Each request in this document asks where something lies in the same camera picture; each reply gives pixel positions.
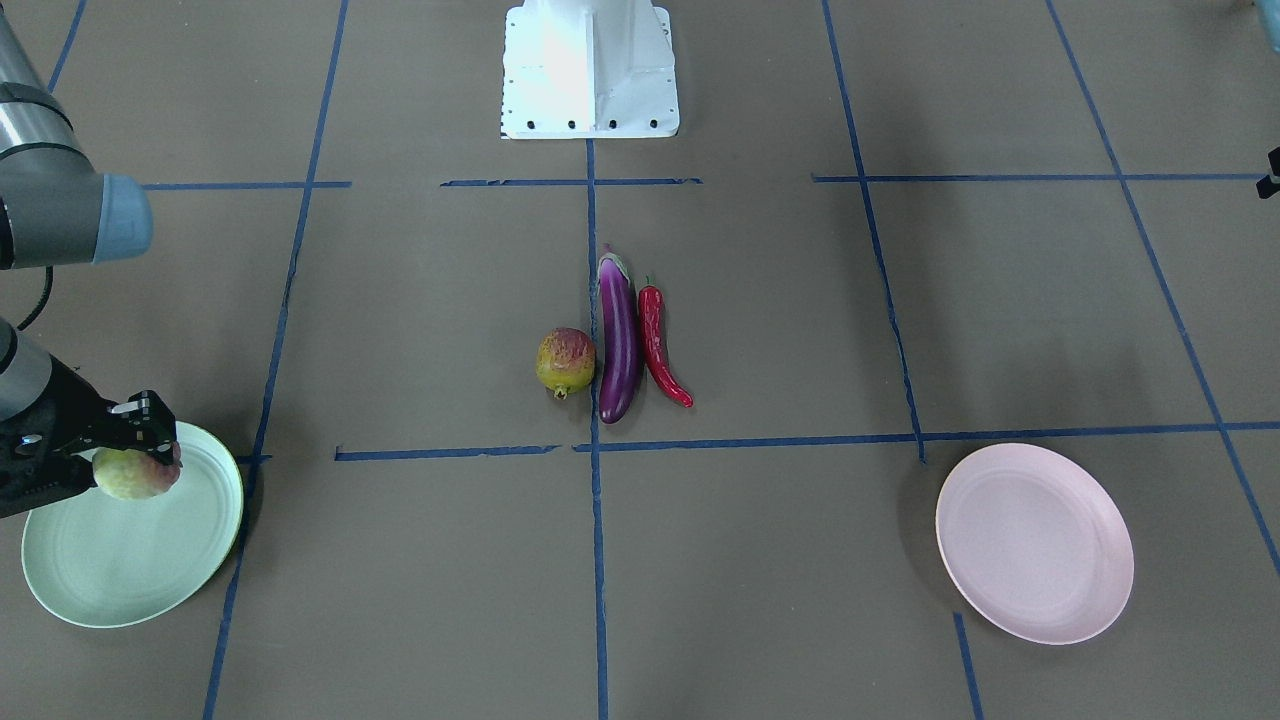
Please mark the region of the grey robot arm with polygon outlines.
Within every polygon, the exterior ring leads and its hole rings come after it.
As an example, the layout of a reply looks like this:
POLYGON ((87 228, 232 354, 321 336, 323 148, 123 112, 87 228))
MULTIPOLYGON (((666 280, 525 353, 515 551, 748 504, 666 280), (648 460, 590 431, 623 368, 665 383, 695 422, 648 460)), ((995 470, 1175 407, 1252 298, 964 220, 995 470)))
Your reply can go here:
MULTIPOLYGON (((101 264, 142 255, 150 202, 131 177, 93 168, 61 104, 1 23, 3 269, 101 264)), ((87 452, 136 450, 175 468, 177 418, 156 392, 102 397, 23 328, 1 328, 1 512, 10 518, 84 493, 87 452)))

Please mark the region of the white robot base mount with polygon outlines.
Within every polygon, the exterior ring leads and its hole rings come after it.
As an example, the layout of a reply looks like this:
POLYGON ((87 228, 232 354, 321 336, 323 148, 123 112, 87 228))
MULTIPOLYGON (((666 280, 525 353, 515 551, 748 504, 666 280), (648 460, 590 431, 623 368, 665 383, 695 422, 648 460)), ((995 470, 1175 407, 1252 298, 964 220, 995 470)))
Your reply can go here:
POLYGON ((524 1, 504 18, 500 137, 668 138, 681 111, 669 13, 650 1, 524 1))

